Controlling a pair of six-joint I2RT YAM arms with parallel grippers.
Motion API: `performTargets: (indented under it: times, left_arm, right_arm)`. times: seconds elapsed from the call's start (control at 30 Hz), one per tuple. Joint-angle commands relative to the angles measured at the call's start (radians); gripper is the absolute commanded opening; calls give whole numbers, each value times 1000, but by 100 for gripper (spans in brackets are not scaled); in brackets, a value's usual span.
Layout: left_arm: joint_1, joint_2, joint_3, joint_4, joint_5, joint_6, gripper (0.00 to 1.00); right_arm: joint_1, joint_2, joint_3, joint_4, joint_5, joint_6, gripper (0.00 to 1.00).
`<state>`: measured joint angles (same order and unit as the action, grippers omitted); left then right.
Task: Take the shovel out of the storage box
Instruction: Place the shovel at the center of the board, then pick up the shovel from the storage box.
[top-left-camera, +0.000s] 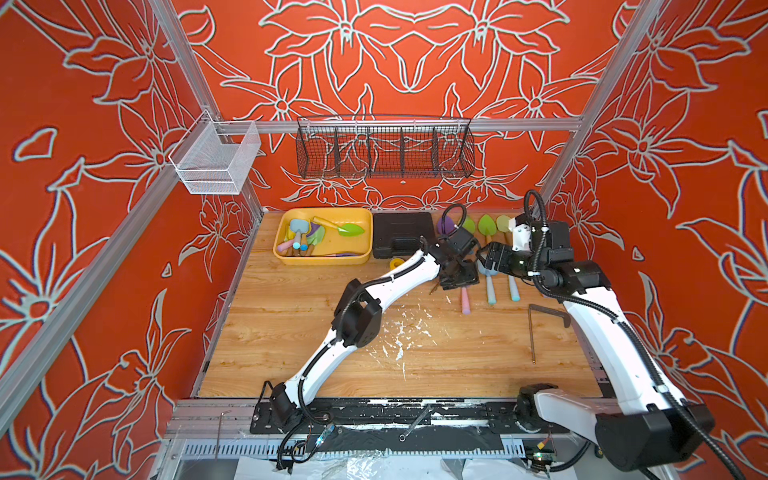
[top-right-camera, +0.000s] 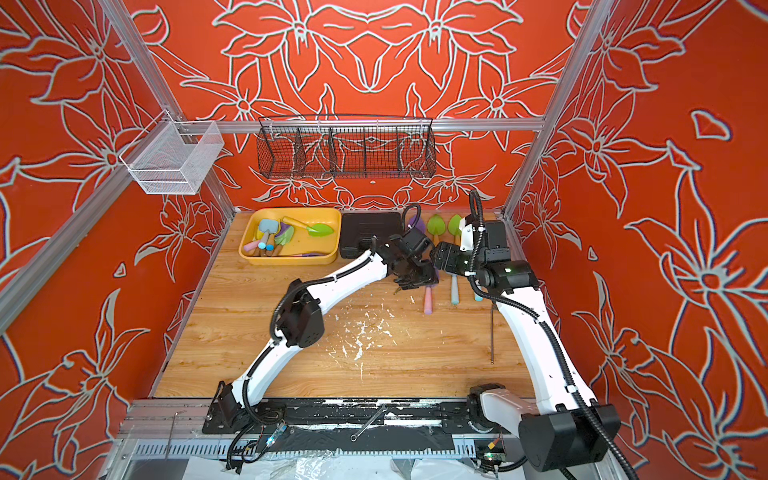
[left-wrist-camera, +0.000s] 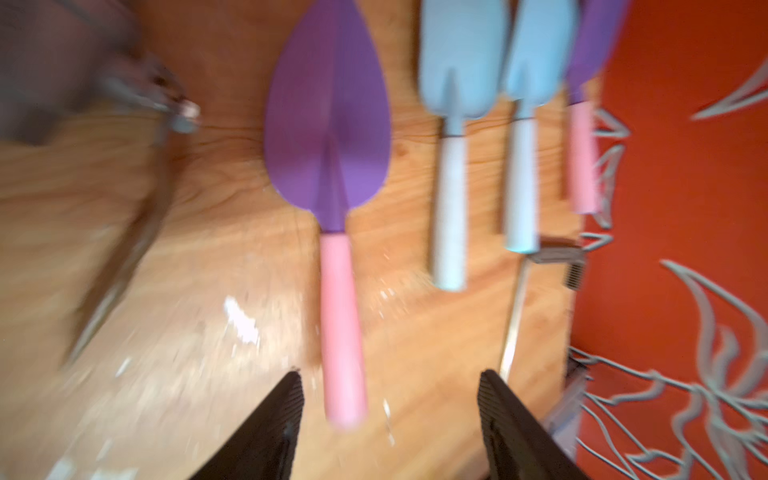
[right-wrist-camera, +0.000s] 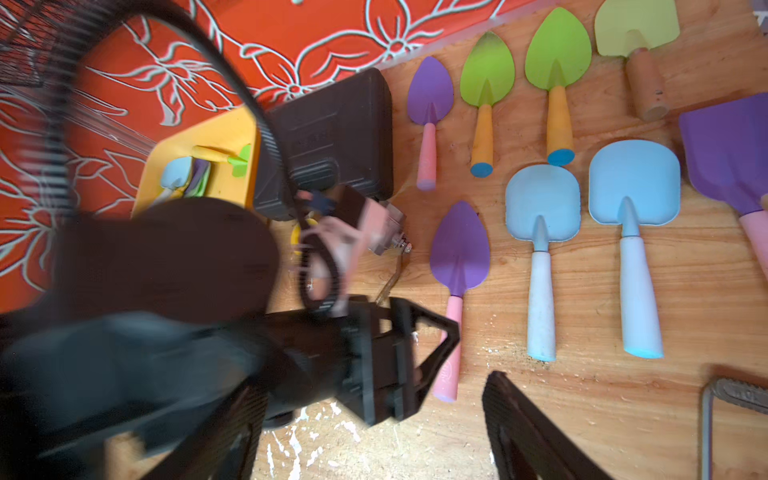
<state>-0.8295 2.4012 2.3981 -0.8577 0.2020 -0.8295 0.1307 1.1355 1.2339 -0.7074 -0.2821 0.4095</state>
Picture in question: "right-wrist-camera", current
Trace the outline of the purple square shovel pink handle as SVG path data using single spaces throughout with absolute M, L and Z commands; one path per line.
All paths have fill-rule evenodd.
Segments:
M 679 117 L 688 177 L 694 189 L 739 216 L 752 250 L 767 270 L 767 94 L 686 112 Z

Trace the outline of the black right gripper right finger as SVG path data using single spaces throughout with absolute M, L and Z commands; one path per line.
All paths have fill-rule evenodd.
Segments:
M 482 406 L 501 479 L 607 479 L 501 371 L 486 381 Z

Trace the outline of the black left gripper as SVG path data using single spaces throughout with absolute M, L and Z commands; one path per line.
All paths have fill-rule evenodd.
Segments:
M 337 399 L 369 426 L 387 419 L 406 420 L 419 412 L 419 380 L 413 354 L 412 332 L 418 306 L 395 298 L 388 308 L 365 297 L 354 297 L 348 316 L 342 322 L 346 341 L 347 373 Z M 447 300 L 446 317 L 461 324 L 461 299 Z M 420 326 L 427 343 L 437 346 L 445 334 L 431 326 Z M 458 397 L 461 371 L 461 345 L 451 353 L 432 386 L 432 394 L 443 402 Z

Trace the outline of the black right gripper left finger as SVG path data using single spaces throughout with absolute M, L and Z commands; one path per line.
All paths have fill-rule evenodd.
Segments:
M 146 479 L 249 479 L 268 406 L 265 389 L 243 383 Z

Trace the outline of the pink handled tool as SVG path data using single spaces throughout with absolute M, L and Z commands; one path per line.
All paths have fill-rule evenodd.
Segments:
M 446 317 L 462 323 L 465 293 L 481 285 L 490 271 L 490 243 L 474 208 L 455 203 L 434 235 L 429 260 L 434 278 L 449 290 Z

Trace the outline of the blue shovel white handle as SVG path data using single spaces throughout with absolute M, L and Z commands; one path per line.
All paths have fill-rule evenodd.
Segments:
M 158 201 L 165 201 L 176 194 L 181 194 L 191 179 L 193 158 L 179 157 L 170 161 L 164 168 L 160 178 L 162 192 Z

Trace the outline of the small green shovel wooden handle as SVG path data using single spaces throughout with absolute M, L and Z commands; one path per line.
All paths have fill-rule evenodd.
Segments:
M 194 146 L 192 156 L 196 159 L 205 160 L 213 163 L 229 164 L 233 177 L 244 177 L 248 170 L 249 161 L 252 158 L 252 145 L 244 145 L 237 155 L 219 151 L 210 147 Z

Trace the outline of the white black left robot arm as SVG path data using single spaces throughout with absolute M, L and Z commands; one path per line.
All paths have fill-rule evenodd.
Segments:
M 303 220 L 284 128 L 172 1 L 79 1 L 58 25 L 40 140 L 24 157 L 63 217 L 52 283 L 1 317 L 1 475 L 94 474 L 103 443 L 157 432 L 171 454 L 153 479 L 245 479 L 271 421 L 334 397 L 369 425 L 416 414 L 457 349 L 459 325 L 402 298 L 344 297 L 341 263 L 303 230 L 299 284 L 318 257 L 327 293 L 267 310 L 279 249 L 251 211 L 210 197 L 165 201 L 130 220 L 80 209 L 66 161 L 66 118 L 80 64 L 123 21 L 153 18 L 188 38 L 242 99 L 281 164 Z

